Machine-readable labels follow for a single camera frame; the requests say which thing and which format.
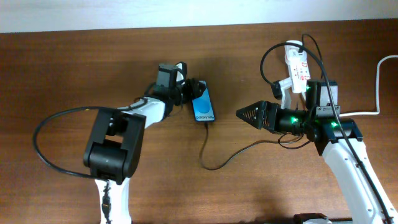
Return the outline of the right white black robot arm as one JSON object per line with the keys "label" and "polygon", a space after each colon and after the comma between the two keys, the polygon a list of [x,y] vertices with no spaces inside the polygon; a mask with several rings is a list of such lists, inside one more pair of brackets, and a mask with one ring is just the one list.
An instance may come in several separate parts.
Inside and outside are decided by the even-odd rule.
{"label": "right white black robot arm", "polygon": [[352,119],[339,119],[337,92],[334,81],[309,80],[305,110],[258,101],[236,116],[257,129],[304,135],[314,143],[338,181],[353,223],[397,223],[397,210],[372,168],[358,126]]}

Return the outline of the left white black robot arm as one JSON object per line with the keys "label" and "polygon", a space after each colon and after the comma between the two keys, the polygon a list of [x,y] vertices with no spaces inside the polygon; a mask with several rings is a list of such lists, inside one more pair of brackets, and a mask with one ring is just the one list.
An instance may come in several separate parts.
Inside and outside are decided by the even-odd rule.
{"label": "left white black robot arm", "polygon": [[174,106],[199,98],[206,87],[187,78],[187,64],[160,64],[153,83],[133,104],[100,109],[83,163],[99,192],[101,223],[131,223],[129,181],[141,155],[144,131],[170,116]]}

